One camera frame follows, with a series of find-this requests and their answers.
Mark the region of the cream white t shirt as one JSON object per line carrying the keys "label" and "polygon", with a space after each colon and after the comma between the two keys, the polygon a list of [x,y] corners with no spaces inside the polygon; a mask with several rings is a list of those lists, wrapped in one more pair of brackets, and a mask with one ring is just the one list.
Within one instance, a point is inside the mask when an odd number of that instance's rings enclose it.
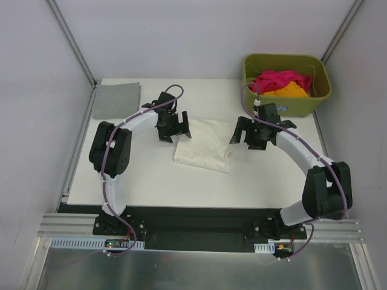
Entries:
{"label": "cream white t shirt", "polygon": [[229,173],[233,134],[232,123],[210,119],[191,119],[191,137],[180,137],[174,154],[176,163]]}

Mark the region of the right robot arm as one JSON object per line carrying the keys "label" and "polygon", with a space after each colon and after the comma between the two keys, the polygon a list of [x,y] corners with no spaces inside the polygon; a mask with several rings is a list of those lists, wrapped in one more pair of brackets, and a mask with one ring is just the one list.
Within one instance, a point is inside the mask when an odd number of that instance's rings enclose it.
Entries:
{"label": "right robot arm", "polygon": [[302,170],[306,180],[301,200],[282,208],[272,223],[273,234],[286,238],[294,225],[319,218],[340,220],[353,206],[350,167],[317,153],[290,120],[281,120],[273,103],[255,107],[249,118],[240,116],[231,144],[241,141],[250,150],[266,150],[267,144],[280,148]]}

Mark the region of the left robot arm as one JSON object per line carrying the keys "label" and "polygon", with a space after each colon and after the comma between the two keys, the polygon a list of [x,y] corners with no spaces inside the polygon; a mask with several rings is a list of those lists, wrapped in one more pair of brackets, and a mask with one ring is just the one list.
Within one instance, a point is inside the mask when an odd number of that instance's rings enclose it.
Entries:
{"label": "left robot arm", "polygon": [[119,124],[103,121],[97,127],[88,158],[101,181],[102,210],[111,216],[106,226],[115,235],[123,234],[128,227],[127,219],[121,216],[126,198],[120,176],[129,165],[132,139],[152,128],[157,129],[158,140],[165,143],[172,143],[174,136],[192,137],[188,113],[178,113],[177,100],[163,91],[158,99],[144,104]]}

